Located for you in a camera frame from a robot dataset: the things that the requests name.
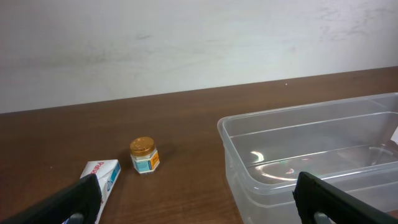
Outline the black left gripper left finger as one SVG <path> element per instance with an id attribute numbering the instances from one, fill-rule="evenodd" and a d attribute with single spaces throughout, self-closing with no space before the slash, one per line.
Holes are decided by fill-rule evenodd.
<path id="1" fill-rule="evenodd" d="M 96 175 L 88 174 L 3 223 L 94 223 L 100 206 L 101 189 L 98 179 Z"/>

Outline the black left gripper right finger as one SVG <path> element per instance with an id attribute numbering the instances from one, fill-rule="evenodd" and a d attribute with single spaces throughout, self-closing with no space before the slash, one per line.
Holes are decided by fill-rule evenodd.
<path id="1" fill-rule="evenodd" d="M 303 224 L 397 224 L 396 218 L 308 172 L 299 173 L 293 196 Z"/>

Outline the white plastic bottle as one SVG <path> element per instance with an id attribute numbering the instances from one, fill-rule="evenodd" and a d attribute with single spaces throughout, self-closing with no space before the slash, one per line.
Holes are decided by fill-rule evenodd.
<path id="1" fill-rule="evenodd" d="M 393 135 L 391 136 L 391 141 L 394 141 L 396 144 L 398 144 L 398 128 L 396 128 Z"/>

